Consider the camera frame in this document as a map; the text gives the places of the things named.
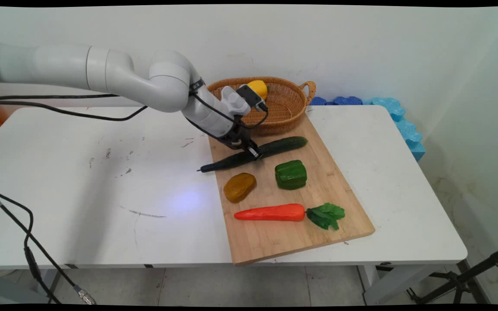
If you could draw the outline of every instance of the wooden cutting board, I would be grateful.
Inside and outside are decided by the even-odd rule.
[[[235,266],[360,238],[375,231],[306,114],[298,126],[287,133],[257,136],[253,137],[253,140],[261,145],[288,136],[303,136],[309,142],[297,150],[215,172],[232,262]],[[213,138],[209,138],[209,142],[214,162],[239,152],[229,149]],[[306,186],[296,190],[279,189],[275,181],[275,166],[296,159],[301,160],[306,167]],[[224,195],[224,185],[239,173],[254,175],[257,185],[243,201],[231,203]],[[256,207],[300,203],[307,209],[326,202],[345,209],[345,217],[338,221],[337,231],[331,227],[324,230],[307,217],[297,222],[237,220],[233,217],[239,211]]]

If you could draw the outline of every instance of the basket handle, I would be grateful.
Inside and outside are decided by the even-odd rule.
[[[307,81],[302,85],[300,85],[299,87],[303,90],[305,86],[309,87],[309,96],[306,98],[306,103],[305,103],[305,105],[308,106],[314,98],[314,93],[316,93],[316,83],[312,81]]]

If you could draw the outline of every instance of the tiled floor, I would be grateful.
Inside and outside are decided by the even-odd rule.
[[[452,270],[447,266],[440,272]],[[306,307],[364,305],[362,283],[355,266],[131,268],[65,270],[99,305],[160,306],[274,306]],[[35,287],[29,271],[17,270],[5,277]],[[442,285],[443,279],[426,278],[413,290],[424,295]],[[82,304],[76,292],[61,278],[55,296],[62,303]],[[432,303],[451,303],[454,292]],[[475,303],[464,293],[462,303]],[[412,305],[405,293],[386,305]]]

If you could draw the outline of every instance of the cucumber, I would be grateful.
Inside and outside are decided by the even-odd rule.
[[[291,136],[282,138],[281,140],[274,140],[273,142],[269,142],[267,144],[259,146],[259,148],[263,152],[261,158],[270,157],[272,155],[274,156],[275,154],[279,154],[289,150],[299,149],[305,146],[306,142],[308,142],[308,140],[303,136]],[[205,173],[208,171],[218,171],[220,169],[234,168],[240,165],[247,164],[254,160],[255,157],[252,153],[243,151],[230,155],[229,157],[224,158],[218,162],[204,165],[201,167],[200,171],[202,173]]]

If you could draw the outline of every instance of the white table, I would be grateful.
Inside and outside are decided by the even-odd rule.
[[[136,109],[69,108],[113,117]],[[309,106],[307,115],[376,232],[255,266],[361,266],[370,305],[466,258],[384,108]],[[22,108],[0,128],[0,193],[32,209],[34,236],[62,268],[230,264],[215,175],[196,171],[208,163],[207,136],[180,113],[148,109],[110,122]],[[26,213],[3,202],[28,224]],[[27,268],[23,239],[0,210],[0,269]],[[40,268],[52,268],[31,244]],[[378,280],[374,265],[382,263],[396,267]]]

